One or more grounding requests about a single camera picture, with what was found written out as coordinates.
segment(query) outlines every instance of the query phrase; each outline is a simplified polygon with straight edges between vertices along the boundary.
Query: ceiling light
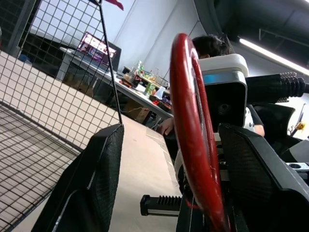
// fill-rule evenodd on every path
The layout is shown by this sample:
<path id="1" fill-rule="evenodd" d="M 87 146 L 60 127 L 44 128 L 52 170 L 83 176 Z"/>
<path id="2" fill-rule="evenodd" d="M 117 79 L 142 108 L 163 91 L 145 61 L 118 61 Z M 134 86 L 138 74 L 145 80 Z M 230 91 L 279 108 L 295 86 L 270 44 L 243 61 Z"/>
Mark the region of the ceiling light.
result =
<path id="1" fill-rule="evenodd" d="M 241 44 L 243 44 L 243 45 L 245 45 L 245 46 L 247 46 L 247 47 L 249 47 L 249 48 L 251 48 L 251 49 L 253 49 L 253 50 L 255 50 L 255 51 L 257 51 L 257 52 L 259 52 L 259 53 L 261 53 L 261 54 L 263 54 L 263 55 L 265 55 L 265 56 L 267 56 L 267 57 L 269 57 L 269 58 L 271 58 L 271 59 L 273 59 L 273 60 L 275 60 L 275 61 L 277 61 L 281 64 L 283 64 L 283 65 L 285 65 L 285 66 L 287 66 L 287 67 L 290 67 L 291 69 L 294 69 L 298 72 L 301 72 L 301 73 L 309 76 L 309 70 L 308 69 L 305 69 L 305 68 L 303 68 L 303 67 L 301 67 L 301 66 L 299 66 L 299 65 L 297 65 L 297 64 L 295 64 L 295 63 L 293 63 L 293 62 L 291 62 L 291 61 L 289 61 L 285 58 L 282 58 L 282 57 L 280 57 L 280 56 L 278 56 L 278 55 L 276 55 L 276 54 L 274 54 L 270 51 L 267 51 L 266 49 L 263 49 L 263 48 L 259 47 L 258 45 L 255 45 L 255 44 L 253 44 L 253 43 L 251 43 L 247 40 L 240 39 L 239 42 Z"/>

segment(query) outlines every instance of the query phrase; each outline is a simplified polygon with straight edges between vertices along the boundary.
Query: table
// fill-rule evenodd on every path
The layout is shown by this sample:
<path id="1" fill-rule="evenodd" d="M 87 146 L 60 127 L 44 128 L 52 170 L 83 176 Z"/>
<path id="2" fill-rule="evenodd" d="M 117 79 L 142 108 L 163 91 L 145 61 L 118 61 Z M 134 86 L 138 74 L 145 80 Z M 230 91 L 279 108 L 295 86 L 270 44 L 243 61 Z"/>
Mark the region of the table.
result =
<path id="1" fill-rule="evenodd" d="M 158 83 L 153 82 L 153 81 L 151 81 L 151 80 L 149 80 L 149 79 L 147 79 L 147 78 L 145 78 L 145 77 L 143 77 L 143 76 L 141 76 L 141 78 L 142 78 L 144 81 L 153 84 L 156 88 L 160 88 L 160 85 L 159 85 Z M 167 94 L 170 94 L 170 92 L 169 92 L 168 90 L 166 90 L 166 89 L 164 90 L 164 92 L 167 93 Z"/>
<path id="2" fill-rule="evenodd" d="M 59 68 L 59 71 L 58 71 L 58 74 L 57 74 L 57 77 L 56 77 L 57 79 L 63 81 L 64 76 L 65 76 L 65 74 L 66 74 L 66 72 L 69 68 L 70 63 L 73 62 L 74 64 L 78 65 L 82 69 L 86 70 L 87 72 L 89 72 L 90 74 L 95 76 L 96 81 L 93 84 L 93 86 L 96 84 L 96 82 L 98 80 L 102 80 L 106 84 L 111 83 L 112 76 L 111 76 L 111 73 L 109 71 L 106 72 L 105 70 L 99 69 L 98 67 L 90 64 L 89 62 L 80 59 L 79 57 L 77 57 L 73 54 L 74 50 L 72 50 L 72 49 L 61 47 L 60 50 L 64 52 L 64 57 L 63 57 L 62 63 L 60 65 L 60 68 Z M 128 88 L 123 84 L 120 84 L 119 83 L 120 79 L 118 78 L 118 75 L 115 72 L 114 72 L 114 77 L 115 77 L 116 89 L 119 92 L 127 95 L 129 98 L 131 98 L 134 101 L 138 102 L 139 104 L 143 105 L 145 108 L 148 108 L 150 111 L 156 113 L 157 115 L 159 115 L 163 119 L 173 117 L 172 114 L 164 111 L 163 109 L 161 109 L 157 105 L 154 105 L 152 103 L 152 101 L 149 100 L 149 98 L 146 97 L 144 94 L 142 94 L 142 93 L 140 93 L 137 90 L 134 90 L 132 88 Z"/>

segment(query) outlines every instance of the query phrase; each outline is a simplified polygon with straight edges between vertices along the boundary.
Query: white wall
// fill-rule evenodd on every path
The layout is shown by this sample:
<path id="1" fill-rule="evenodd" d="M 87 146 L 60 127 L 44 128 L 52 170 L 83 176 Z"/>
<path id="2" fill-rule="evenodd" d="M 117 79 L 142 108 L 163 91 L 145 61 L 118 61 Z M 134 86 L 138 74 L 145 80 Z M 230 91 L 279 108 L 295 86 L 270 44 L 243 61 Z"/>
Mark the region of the white wall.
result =
<path id="1" fill-rule="evenodd" d="M 262 57 L 262 55 L 252 51 L 242 44 L 232 43 L 232 46 L 236 53 L 242 55 L 246 59 L 249 68 L 249 76 L 293 72 L 293 70 L 287 67 Z"/>
<path id="2" fill-rule="evenodd" d="M 103 1 L 108 39 L 122 48 L 119 69 L 139 60 L 169 79 L 176 34 L 205 34 L 193 0 L 120 0 L 124 11 Z M 85 31 L 103 38 L 99 11 L 88 0 L 42 0 L 31 33 L 77 46 Z"/>
<path id="3" fill-rule="evenodd" d="M 103 1 L 109 41 L 113 42 L 135 0 L 124 0 L 124 11 Z M 103 37 L 100 12 L 88 0 L 42 0 L 31 33 L 77 46 L 85 31 Z"/>
<path id="4" fill-rule="evenodd" d="M 294 135 L 295 138 L 299 138 L 299 139 L 307 139 L 307 137 L 309 136 L 309 105 L 308 105 L 308 95 L 305 94 L 302 98 L 289 98 L 289 102 L 286 103 L 278 103 L 279 105 L 284 105 L 284 106 L 288 106 L 288 107 L 292 107 L 295 109 L 294 114 L 291 116 L 291 119 L 289 121 L 289 126 L 290 127 L 295 127 L 297 125 L 297 121 L 298 118 L 300 116 L 300 113 L 303 109 L 303 105 L 305 105 L 304 109 L 303 109 L 303 118 L 302 118 L 302 122 L 306 123 L 306 126 L 304 128 L 304 130 L 299 130 L 296 132 L 296 134 Z"/>

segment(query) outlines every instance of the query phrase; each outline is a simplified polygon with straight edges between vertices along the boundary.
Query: wire mesh panel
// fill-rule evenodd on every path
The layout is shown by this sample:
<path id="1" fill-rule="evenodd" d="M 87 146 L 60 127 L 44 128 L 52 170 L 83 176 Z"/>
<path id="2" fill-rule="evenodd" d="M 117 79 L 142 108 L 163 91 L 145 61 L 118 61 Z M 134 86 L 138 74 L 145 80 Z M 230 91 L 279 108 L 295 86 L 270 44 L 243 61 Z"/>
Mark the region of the wire mesh panel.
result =
<path id="1" fill-rule="evenodd" d="M 0 231 L 42 201 L 78 154 L 0 103 Z"/>
<path id="2" fill-rule="evenodd" d="M 121 50 L 110 44 L 107 51 L 100 10 L 88 0 L 31 1 L 12 51 L 3 25 L 14 15 L 12 28 L 20 30 L 25 2 L 0 16 L 0 231 L 48 196 L 94 133 L 119 123 L 108 53 L 117 70 Z"/>

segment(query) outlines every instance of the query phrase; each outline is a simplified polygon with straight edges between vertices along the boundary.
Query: laptop screen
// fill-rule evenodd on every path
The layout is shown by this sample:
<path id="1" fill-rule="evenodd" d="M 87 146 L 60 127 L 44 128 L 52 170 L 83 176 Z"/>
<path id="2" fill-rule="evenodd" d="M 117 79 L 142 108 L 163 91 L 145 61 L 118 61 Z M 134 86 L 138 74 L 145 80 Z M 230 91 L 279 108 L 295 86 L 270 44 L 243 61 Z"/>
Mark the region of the laptop screen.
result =
<path id="1" fill-rule="evenodd" d="M 83 39 L 78 45 L 77 50 L 99 63 L 105 65 L 109 64 L 106 44 L 89 32 L 85 33 Z M 117 51 L 115 49 L 110 48 L 111 59 L 116 55 L 116 53 Z"/>

